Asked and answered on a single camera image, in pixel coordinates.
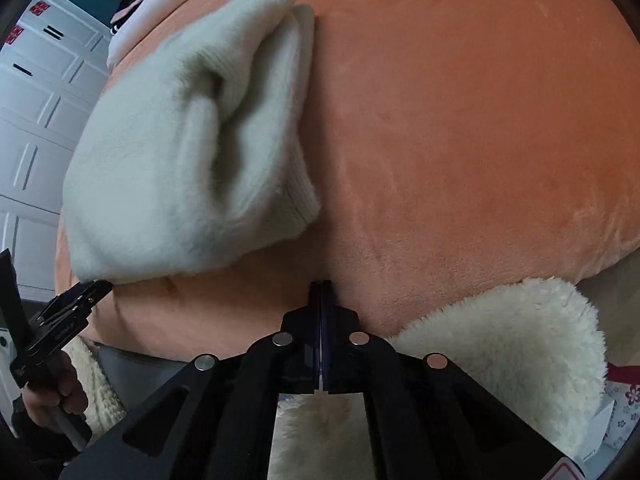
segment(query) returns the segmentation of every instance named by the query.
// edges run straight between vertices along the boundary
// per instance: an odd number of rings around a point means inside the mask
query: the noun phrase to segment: drawer handle
[[[49,34],[52,38],[56,38],[58,41],[60,41],[60,37],[56,36],[53,32],[51,32],[48,28],[43,28],[42,29],[44,32],[46,32],[47,34]]]
[[[20,65],[16,65],[14,63],[14,68],[17,68],[20,72],[24,72],[26,75],[30,75],[31,77],[33,77],[33,74],[31,72],[29,72],[26,68],[22,68]]]
[[[50,30],[53,30],[53,32],[55,32],[57,35],[59,35],[61,38],[64,38],[65,35],[62,34],[62,32],[60,32],[59,30],[57,30],[56,28],[51,27],[51,25],[47,25],[47,28]]]

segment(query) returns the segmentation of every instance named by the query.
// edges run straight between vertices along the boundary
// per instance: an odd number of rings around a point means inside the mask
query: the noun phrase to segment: human hand
[[[71,358],[62,350],[54,357],[60,364],[62,372],[56,377],[57,390],[28,383],[22,389],[22,402],[29,418],[38,426],[60,433],[60,428],[44,409],[45,406],[57,406],[62,402],[62,409],[67,413],[81,415],[89,405],[82,384],[78,381],[76,369]]]

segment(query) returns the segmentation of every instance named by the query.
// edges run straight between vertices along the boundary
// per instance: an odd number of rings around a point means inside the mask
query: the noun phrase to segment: folded sweater
[[[316,218],[296,133],[314,17],[295,1],[231,0],[104,93],[63,188],[80,280],[228,266]]]

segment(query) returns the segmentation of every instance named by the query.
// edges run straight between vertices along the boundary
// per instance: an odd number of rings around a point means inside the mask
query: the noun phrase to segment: white cabinet
[[[33,0],[0,50],[0,250],[24,299],[54,295],[62,183],[109,76],[109,29],[66,0]]]

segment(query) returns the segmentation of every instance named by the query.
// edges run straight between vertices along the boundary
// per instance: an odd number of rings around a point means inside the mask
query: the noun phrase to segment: white fur rug
[[[604,390],[605,343],[597,324],[595,307],[573,285],[530,279],[446,306],[390,341],[420,358],[447,355],[573,457]],[[85,389],[110,390],[95,359],[74,352],[72,360]],[[113,392],[88,393],[88,421],[99,421],[100,431],[124,414]],[[318,393],[279,406],[270,480],[369,480],[375,478],[370,456],[362,396]]]

